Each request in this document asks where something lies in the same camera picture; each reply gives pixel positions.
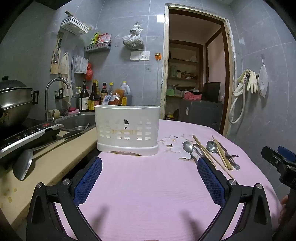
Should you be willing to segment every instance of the screw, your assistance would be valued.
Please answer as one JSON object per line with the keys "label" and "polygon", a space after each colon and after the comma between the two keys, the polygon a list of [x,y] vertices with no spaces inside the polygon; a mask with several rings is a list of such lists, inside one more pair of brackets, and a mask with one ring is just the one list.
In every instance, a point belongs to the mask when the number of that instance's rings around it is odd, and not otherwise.
{"label": "screw", "polygon": [[259,184],[259,183],[256,184],[256,187],[257,187],[258,189],[262,189],[262,185]]}
{"label": "screw", "polygon": [[37,183],[36,188],[40,188],[40,187],[42,187],[42,183]]}
{"label": "screw", "polygon": [[69,185],[70,182],[71,182],[70,179],[65,179],[65,180],[63,180],[63,184],[64,184],[64,185]]}
{"label": "screw", "polygon": [[237,184],[236,180],[230,179],[229,180],[230,185],[235,186]]}

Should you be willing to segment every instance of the light switch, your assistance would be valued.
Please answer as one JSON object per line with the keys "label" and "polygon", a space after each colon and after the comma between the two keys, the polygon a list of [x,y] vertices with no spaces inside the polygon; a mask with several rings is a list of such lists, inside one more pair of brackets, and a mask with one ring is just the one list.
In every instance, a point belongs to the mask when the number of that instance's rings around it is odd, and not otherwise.
{"label": "light switch", "polygon": [[131,51],[131,60],[139,60],[141,53],[141,51]]}

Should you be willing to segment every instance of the flower pattern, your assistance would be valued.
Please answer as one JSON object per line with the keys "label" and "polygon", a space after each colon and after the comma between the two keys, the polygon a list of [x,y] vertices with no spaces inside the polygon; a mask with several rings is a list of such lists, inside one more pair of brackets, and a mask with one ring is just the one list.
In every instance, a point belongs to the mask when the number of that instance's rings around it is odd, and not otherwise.
{"label": "flower pattern", "polygon": [[183,149],[183,143],[188,141],[184,138],[184,135],[174,136],[170,135],[168,138],[163,138],[160,142],[167,147],[166,151],[171,151],[175,153],[180,153],[179,159],[183,160],[192,160],[190,153],[185,152]]}

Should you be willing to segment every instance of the kitchen counter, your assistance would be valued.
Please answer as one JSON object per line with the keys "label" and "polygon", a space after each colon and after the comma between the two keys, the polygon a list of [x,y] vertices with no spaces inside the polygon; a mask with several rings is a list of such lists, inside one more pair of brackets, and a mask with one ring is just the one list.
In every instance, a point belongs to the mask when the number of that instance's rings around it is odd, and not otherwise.
{"label": "kitchen counter", "polygon": [[13,229],[27,217],[37,183],[57,184],[79,161],[96,147],[96,128],[70,140],[61,140],[34,154],[35,167],[19,181],[12,169],[0,167],[0,207]]}

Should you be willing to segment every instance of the pink tablecloth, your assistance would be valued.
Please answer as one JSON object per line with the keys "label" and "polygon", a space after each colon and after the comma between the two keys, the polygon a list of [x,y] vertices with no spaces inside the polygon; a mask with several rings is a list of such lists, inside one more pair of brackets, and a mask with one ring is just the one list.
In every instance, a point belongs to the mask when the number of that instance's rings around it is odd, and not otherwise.
{"label": "pink tablecloth", "polygon": [[[204,146],[213,135],[230,154],[239,155],[235,161],[241,169],[231,173],[241,185],[264,186],[273,229],[277,227],[279,200],[267,178],[241,148],[211,128],[160,120],[157,155],[99,154],[102,172],[79,208],[103,241],[193,241],[201,236],[220,206],[212,201],[195,163],[180,159],[184,153],[178,143],[182,138],[193,141],[192,134]],[[170,142],[174,148],[165,145]],[[219,166],[217,169],[230,179]],[[224,238],[231,235],[242,207],[240,204]],[[59,205],[57,209],[67,234],[75,238]]]}

